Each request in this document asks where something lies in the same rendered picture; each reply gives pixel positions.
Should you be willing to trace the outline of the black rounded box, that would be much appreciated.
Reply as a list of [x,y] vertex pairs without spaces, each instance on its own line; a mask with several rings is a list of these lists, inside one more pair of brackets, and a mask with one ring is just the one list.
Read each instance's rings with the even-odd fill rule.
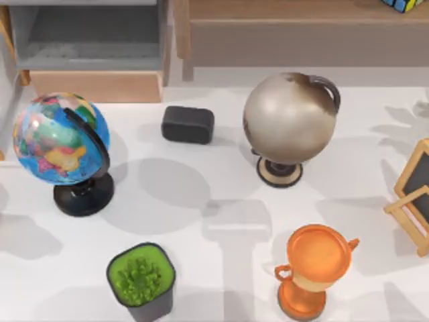
[[162,136],[171,142],[211,143],[215,116],[205,108],[168,106],[161,124]]

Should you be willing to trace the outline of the beige globe on dark stand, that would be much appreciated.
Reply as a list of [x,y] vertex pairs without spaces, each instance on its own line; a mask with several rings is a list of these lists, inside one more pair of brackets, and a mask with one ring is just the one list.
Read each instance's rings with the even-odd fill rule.
[[303,163],[330,143],[340,106],[338,87],[323,76],[282,72],[261,81],[243,110],[261,180],[281,189],[295,185]]

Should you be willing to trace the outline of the green plant in grey pot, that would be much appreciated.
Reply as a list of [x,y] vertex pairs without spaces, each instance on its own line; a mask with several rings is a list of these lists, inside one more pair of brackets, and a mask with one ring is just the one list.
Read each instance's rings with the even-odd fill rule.
[[156,322],[172,311],[176,270],[158,244],[145,242],[117,254],[106,275],[117,302],[135,322]]

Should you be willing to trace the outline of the orange trophy cup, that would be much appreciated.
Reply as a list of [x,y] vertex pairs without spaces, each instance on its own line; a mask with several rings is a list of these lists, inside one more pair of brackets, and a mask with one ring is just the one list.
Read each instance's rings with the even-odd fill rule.
[[281,310],[300,322],[318,318],[326,305],[326,290],[346,274],[358,245],[359,239],[347,241],[325,225],[310,224],[297,229],[286,245],[288,263],[274,270],[280,281]]

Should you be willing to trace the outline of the pale wooden drawer front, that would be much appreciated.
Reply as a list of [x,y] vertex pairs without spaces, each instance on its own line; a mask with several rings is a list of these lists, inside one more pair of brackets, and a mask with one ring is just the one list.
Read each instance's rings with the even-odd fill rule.
[[164,76],[144,70],[32,70],[39,95],[69,92],[94,103],[159,103]]

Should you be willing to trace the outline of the wooden open shelf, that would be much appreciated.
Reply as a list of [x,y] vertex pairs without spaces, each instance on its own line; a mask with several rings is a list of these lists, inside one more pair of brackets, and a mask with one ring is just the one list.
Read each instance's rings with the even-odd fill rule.
[[244,87],[281,70],[429,87],[429,0],[172,0],[170,84]]

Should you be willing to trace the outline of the blue globe on black stand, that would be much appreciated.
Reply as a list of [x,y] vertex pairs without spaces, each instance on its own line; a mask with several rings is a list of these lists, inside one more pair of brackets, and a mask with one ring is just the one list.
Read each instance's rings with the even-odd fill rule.
[[20,164],[54,186],[63,213],[86,217],[113,198],[110,133],[99,109],[74,93],[34,99],[16,118],[13,148]]

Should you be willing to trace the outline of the pulled-out drawer with grey inside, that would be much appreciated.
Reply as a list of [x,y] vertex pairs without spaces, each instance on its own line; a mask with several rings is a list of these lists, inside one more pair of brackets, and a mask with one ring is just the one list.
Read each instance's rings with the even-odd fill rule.
[[0,0],[0,35],[24,86],[32,70],[164,76],[167,11],[167,0]]

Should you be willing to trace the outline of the framed blackboard on wooden easel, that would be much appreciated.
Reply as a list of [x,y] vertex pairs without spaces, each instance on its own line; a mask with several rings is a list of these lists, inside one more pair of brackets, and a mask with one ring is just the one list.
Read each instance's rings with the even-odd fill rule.
[[429,254],[429,138],[416,145],[398,178],[394,191],[399,199],[384,211],[393,216],[417,246],[417,254]]

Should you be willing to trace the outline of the coloured puzzle cube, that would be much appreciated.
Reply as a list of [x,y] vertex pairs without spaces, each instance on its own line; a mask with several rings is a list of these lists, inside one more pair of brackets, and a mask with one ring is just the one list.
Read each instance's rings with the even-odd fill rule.
[[381,0],[386,5],[392,7],[397,12],[406,13],[419,4],[423,3],[425,0]]

